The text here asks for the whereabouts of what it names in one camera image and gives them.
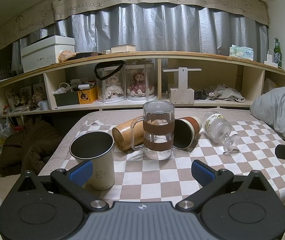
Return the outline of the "clear glass mug brown bands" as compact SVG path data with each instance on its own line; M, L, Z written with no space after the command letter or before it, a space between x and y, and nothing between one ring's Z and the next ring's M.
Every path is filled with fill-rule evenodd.
M164 100L148 101L143 104L143 115L131 123L131 148L134 151L142 150L144 155L152 160L170 158L173 151L174 104ZM142 122L143 142L134 143L134 128Z

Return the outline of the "white paper cup dark inside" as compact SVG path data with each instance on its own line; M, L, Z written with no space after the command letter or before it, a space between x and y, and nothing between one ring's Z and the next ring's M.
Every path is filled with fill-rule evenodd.
M114 172L114 139L102 131L93 131L75 138L69 146L70 154L75 160L90 160L93 174L89 179L96 190L110 189L115 183Z

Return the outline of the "bamboo wooden cup lying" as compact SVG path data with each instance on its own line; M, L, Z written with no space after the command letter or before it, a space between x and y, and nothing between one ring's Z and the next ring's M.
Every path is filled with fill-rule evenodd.
M143 116L119 124L112 129L115 144L124 152L129 149L142 150L144 148L144 133Z

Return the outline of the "brown white tumbler lying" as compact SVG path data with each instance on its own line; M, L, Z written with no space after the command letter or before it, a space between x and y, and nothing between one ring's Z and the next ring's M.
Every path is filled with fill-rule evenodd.
M179 150L190 147L200 133L202 122L198 117L186 116L175 119L173 146Z

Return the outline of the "checkered brown white cloth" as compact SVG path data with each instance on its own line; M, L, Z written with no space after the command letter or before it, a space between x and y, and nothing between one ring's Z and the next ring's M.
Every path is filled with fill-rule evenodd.
M263 173L281 201L285 203L285 160L277 159L275 147L282 139L265 123L257 120L234 121L232 132L241 140L233 153L225 153L201 133L187 150L174 150L162 161L147 158L143 152L114 150L115 183L104 191L86 189L108 202L163 200L178 202L200 188L191 174L194 160L215 170L226 168L246 176L252 170Z

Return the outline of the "dark green box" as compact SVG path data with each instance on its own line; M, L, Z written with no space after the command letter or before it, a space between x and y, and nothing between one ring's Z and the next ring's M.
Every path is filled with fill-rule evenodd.
M78 92L66 92L54 95L57 107L79 105Z

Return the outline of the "yellow box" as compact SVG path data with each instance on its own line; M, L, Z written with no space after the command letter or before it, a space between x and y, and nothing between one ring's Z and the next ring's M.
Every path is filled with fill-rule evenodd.
M85 105L95 102L98 98L97 88L93 87L91 89L79 90L78 98L80 105Z

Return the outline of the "grey cloth pile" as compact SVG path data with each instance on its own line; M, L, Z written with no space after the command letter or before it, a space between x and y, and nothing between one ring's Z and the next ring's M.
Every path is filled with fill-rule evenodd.
M245 98L234 88L225 84L206 87L205 89L194 91L194 100L223 100L245 103Z

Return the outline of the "wooden stand box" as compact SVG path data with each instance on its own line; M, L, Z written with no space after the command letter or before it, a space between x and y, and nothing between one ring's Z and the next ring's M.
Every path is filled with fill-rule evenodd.
M178 69L163 69L164 73L178 73L178 84L168 85L169 100L174 105L193 105L194 90L188 86L189 72L201 72L201 68L179 67Z

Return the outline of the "tissue pack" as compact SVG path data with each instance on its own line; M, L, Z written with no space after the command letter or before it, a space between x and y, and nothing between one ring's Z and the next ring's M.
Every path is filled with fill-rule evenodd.
M239 47L233 44L229 49L229 56L253 61L254 50L253 48Z

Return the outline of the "doll in clear case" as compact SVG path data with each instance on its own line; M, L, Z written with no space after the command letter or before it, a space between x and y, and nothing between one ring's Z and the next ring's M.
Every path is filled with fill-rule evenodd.
M156 74L153 63L125 65L126 99L150 101L157 97Z
M98 101L114 103L125 99L125 74L123 60L100 62L94 68Z

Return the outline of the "doll in clear case right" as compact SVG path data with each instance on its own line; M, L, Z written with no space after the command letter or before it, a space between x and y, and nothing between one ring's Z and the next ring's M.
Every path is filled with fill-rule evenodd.
M157 97L156 74L153 63L125 65L126 99L150 101Z

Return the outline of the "orange plastic bag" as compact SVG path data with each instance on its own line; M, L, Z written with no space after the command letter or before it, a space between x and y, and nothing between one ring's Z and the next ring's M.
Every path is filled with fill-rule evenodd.
M72 59L74 57L76 57L76 53L75 52L72 52L71 50L63 50L58 55L58 61L59 62L65 62L68 59Z

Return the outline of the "grey curtain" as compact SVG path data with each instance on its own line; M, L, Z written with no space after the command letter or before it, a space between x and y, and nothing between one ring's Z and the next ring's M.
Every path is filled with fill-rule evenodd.
M22 71L21 49L47 36L75 40L78 53L133 44L138 51L191 51L229 55L232 45L254 51L263 62L268 28L250 18L194 5L121 4L89 11L37 30L11 46L11 68Z

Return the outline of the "beige printed valance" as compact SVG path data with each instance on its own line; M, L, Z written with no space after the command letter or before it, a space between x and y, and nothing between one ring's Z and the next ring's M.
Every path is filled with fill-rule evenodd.
M0 50L33 31L69 16L118 4L139 3L198 5L242 15L269 25L268 6L262 0L43 0L0 27Z

